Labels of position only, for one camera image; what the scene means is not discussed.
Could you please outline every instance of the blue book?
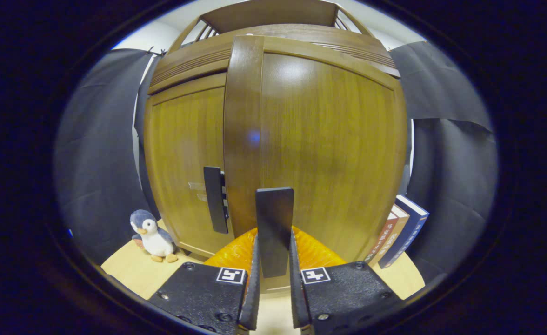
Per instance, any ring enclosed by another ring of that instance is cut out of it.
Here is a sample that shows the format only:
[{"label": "blue book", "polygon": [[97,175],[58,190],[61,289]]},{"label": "blue book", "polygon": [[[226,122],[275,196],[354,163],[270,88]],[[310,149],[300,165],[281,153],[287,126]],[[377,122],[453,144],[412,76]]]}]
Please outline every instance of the blue book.
[{"label": "blue book", "polygon": [[379,266],[382,269],[391,266],[409,246],[428,218],[428,212],[414,203],[414,201],[406,198],[403,195],[398,195],[395,198],[395,204],[404,212],[410,214],[410,218],[400,235],[395,239],[395,242],[387,250],[386,254],[379,260]]}]

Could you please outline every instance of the table surface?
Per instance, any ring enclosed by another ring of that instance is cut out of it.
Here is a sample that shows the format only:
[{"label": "table surface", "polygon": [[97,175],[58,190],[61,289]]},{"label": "table surface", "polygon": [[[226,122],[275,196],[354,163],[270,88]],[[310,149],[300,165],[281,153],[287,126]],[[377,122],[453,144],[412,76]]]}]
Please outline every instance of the table surface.
[{"label": "table surface", "polygon": [[[102,265],[106,273],[114,276],[131,291],[144,299],[149,299],[166,282],[170,276],[186,261],[203,263],[201,257],[191,253],[176,252],[178,260],[173,263],[152,261],[145,250],[140,250],[135,242],[129,241]],[[390,267],[381,269],[373,265],[373,271],[401,298],[406,299],[424,287],[424,280],[414,263],[403,253]],[[299,334],[299,329],[292,328],[290,309],[290,290],[262,294],[259,301],[257,330],[252,335]]]}]

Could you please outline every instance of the book spine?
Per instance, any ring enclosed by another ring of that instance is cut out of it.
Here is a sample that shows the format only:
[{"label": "book spine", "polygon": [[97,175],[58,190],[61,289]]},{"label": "book spine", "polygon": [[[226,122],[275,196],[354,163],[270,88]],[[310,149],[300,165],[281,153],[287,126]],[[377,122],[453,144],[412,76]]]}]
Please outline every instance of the book spine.
[{"label": "book spine", "polygon": [[428,216],[425,216],[424,218],[421,218],[420,220],[418,220],[418,223],[416,224],[416,227],[414,228],[414,231],[412,231],[412,233],[410,234],[410,236],[408,237],[408,239],[406,240],[406,242],[404,243],[403,246],[401,246],[401,248],[398,250],[397,253],[395,253],[395,255],[393,257],[391,257],[391,259],[387,262],[386,265],[382,266],[381,268],[382,269],[385,269],[387,267],[390,267],[391,264],[393,264],[393,262],[402,254],[405,252],[405,250],[410,246],[410,244],[412,243],[412,241],[414,241],[414,238],[416,238],[416,235],[418,235],[418,232],[420,232],[420,229],[422,228],[422,226],[424,225],[425,221],[427,220]]},{"label": "book spine", "polygon": [[368,263],[379,252],[383,243],[386,242],[386,238],[391,234],[391,232],[395,228],[396,223],[397,223],[397,218],[387,220],[387,223],[383,227],[383,230],[381,231],[379,238],[377,238],[377,243],[375,244],[375,246],[373,246],[373,249],[371,249],[371,252],[369,252],[369,254],[365,257],[365,262]]},{"label": "book spine", "polygon": [[395,240],[400,235],[402,229],[404,228],[404,225],[406,224],[407,218],[402,220],[401,222],[398,220],[398,223],[395,225],[395,228],[393,229],[393,232],[391,232],[391,235],[386,239],[385,243],[381,246],[377,254],[369,261],[369,266],[373,267],[376,263],[379,262],[379,260],[383,257],[383,255],[391,248],[391,246],[395,243]]}]

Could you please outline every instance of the book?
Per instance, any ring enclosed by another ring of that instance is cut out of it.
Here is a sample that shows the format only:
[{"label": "book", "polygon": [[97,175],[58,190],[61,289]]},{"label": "book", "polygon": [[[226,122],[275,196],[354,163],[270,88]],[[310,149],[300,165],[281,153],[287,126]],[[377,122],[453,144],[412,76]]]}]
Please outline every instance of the book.
[{"label": "book", "polygon": [[406,226],[402,229],[401,234],[397,237],[394,244],[385,252],[379,260],[379,266],[382,269],[390,267],[391,264],[399,257],[414,241],[418,232],[427,221],[428,212],[415,204],[414,201],[406,198],[403,195],[398,195],[395,198],[395,203],[410,215]]},{"label": "book", "polygon": [[384,230],[381,231],[378,241],[371,250],[371,253],[367,255],[368,260],[365,259],[370,267],[375,265],[393,245],[409,218],[409,215],[395,204],[391,207],[390,217],[392,216],[395,217],[393,227],[390,227],[390,229],[387,230],[384,227]]},{"label": "book", "polygon": [[397,223],[397,216],[393,214],[392,212],[389,212],[389,215],[387,216],[386,224],[383,226],[383,229],[381,230],[381,233],[377,237],[377,240],[375,244],[373,244],[373,248],[371,249],[371,252],[367,254],[365,257],[365,262],[369,262],[379,251],[381,246],[383,245],[383,242],[386,241],[387,236],[391,234],[391,231],[395,228],[395,224]]}]

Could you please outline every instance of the white wall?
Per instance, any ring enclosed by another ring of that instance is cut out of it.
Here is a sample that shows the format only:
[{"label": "white wall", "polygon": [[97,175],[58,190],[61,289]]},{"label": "white wall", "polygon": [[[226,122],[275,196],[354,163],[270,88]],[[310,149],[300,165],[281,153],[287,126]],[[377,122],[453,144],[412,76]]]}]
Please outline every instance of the white wall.
[{"label": "white wall", "polygon": [[404,42],[403,40],[399,40],[395,36],[388,35],[371,27],[367,28],[369,28],[371,34],[375,35],[375,37],[380,40],[380,42],[383,44],[384,47],[386,47],[386,49],[395,49],[396,47],[406,44],[406,42]]},{"label": "white wall", "polygon": [[172,42],[176,40],[178,35],[180,35],[180,31],[173,26],[159,21],[152,21],[121,40],[112,49],[149,50],[150,47],[154,47],[152,51],[160,53],[161,49],[170,49]]},{"label": "white wall", "polygon": [[369,30],[375,30],[377,33],[371,31],[375,36],[377,36],[378,33],[383,33],[386,36],[395,38],[397,41],[403,42],[403,44],[425,40],[424,37],[420,36],[420,34],[410,27],[405,26],[403,23],[367,4],[354,0],[332,0],[331,2],[335,2],[344,7],[346,11],[356,17],[356,19],[369,28]]}]

